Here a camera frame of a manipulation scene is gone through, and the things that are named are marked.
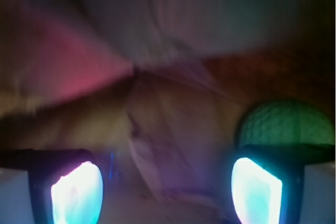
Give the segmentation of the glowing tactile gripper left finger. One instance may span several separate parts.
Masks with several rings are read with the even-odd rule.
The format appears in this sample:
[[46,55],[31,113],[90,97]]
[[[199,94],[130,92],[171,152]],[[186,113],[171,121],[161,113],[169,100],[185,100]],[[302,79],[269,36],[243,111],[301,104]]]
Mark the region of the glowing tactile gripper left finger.
[[97,223],[102,203],[90,151],[1,151],[1,223]]

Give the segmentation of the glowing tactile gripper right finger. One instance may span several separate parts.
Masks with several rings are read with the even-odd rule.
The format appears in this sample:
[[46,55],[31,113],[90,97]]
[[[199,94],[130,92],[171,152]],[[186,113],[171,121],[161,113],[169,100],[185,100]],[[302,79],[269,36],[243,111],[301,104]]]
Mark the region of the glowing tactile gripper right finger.
[[240,223],[335,223],[335,147],[246,145],[230,188]]

